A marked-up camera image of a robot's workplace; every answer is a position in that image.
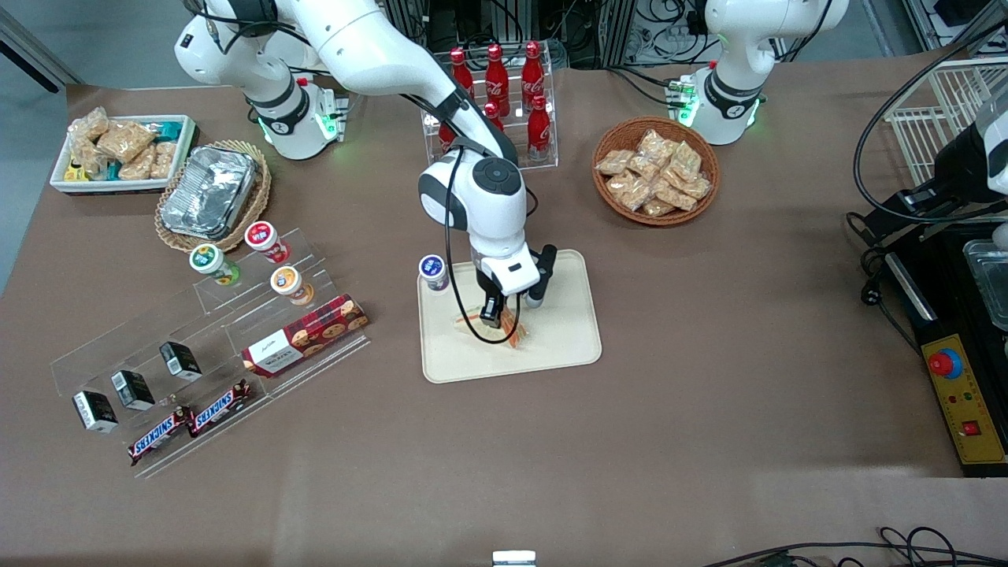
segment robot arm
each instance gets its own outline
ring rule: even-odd
[[[263,8],[265,4],[207,0],[207,10],[223,18],[252,11],[254,16],[237,19],[294,22],[348,90],[367,96],[403,95],[449,124],[459,136],[456,143],[420,176],[424,211],[442,224],[447,209],[449,226],[469,233],[477,278],[487,293],[485,323],[499,326],[506,296],[528,292],[530,307],[541,304],[545,281],[540,284],[540,273],[548,274],[551,266],[537,264],[525,242],[526,191],[517,152],[466,91],[429,52],[399,33],[373,0],[276,0],[275,13]],[[318,88],[296,85],[282,62],[263,53],[261,38],[236,38],[223,52],[221,44],[231,42],[233,26],[197,15],[175,46],[179,63],[198,81],[241,88],[281,154],[317,154],[331,141],[320,138],[320,129],[311,124],[321,98]],[[457,172],[450,183],[453,169]],[[551,249],[546,246],[541,256],[551,257]]]

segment aluminum foil container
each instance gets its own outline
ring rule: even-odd
[[[234,228],[258,165],[248,154],[201,146],[193,150],[178,186],[161,209],[171,232],[220,240]]]

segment red cookie box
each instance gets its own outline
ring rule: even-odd
[[[242,359],[247,370],[271,378],[367,324],[360,306],[343,295],[249,346]]]

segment red button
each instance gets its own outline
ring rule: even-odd
[[[956,365],[948,354],[935,352],[927,357],[927,367],[939,376],[948,376],[956,368]]]

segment wicker basket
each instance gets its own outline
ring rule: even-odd
[[[711,192],[698,203],[697,208],[692,211],[676,210],[660,217],[649,217],[630,211],[613,198],[606,187],[606,176],[603,176],[595,168],[595,164],[614,149],[632,149],[636,151],[637,144],[644,137],[644,132],[649,128],[653,128],[655,132],[661,134],[665,139],[675,141],[685,140],[704,159],[701,172],[711,182]],[[650,226],[670,226],[688,221],[711,206],[715,196],[718,195],[718,188],[721,186],[721,167],[718,166],[718,156],[715,155],[711,144],[707,143],[707,140],[701,137],[700,134],[678,122],[658,116],[638,116],[610,128],[602,136],[602,139],[599,140],[599,145],[595,148],[595,156],[592,159],[592,177],[595,179],[595,188],[599,190],[599,195],[606,203],[609,203],[609,206],[613,210],[630,220]]]
[[[248,142],[238,140],[219,141],[210,145],[223,149],[233,149],[235,151],[241,151],[242,153],[251,155],[252,158],[256,160],[256,163],[259,164],[259,171],[256,173],[255,185],[249,192],[248,199],[245,201],[245,205],[240,215],[240,220],[235,226],[235,229],[231,231],[231,234],[228,234],[223,239],[213,241],[197,238],[196,236],[188,236],[186,234],[176,234],[174,232],[170,232],[168,229],[164,228],[163,224],[161,224],[161,209],[164,207],[164,202],[168,199],[168,196],[171,195],[171,192],[178,187],[178,181],[182,179],[182,174],[185,173],[184,166],[178,169],[175,177],[168,183],[168,187],[165,188],[164,193],[161,195],[161,199],[157,202],[157,211],[154,212],[154,228],[157,230],[157,236],[163,240],[165,244],[171,246],[175,250],[181,250],[186,253],[200,244],[206,244],[208,242],[216,244],[225,252],[234,249],[242,243],[242,240],[245,239],[245,229],[259,219],[259,215],[266,210],[266,203],[269,201],[269,185],[271,177],[269,175],[269,166],[266,165],[266,157],[261,151],[259,151],[259,148]]]

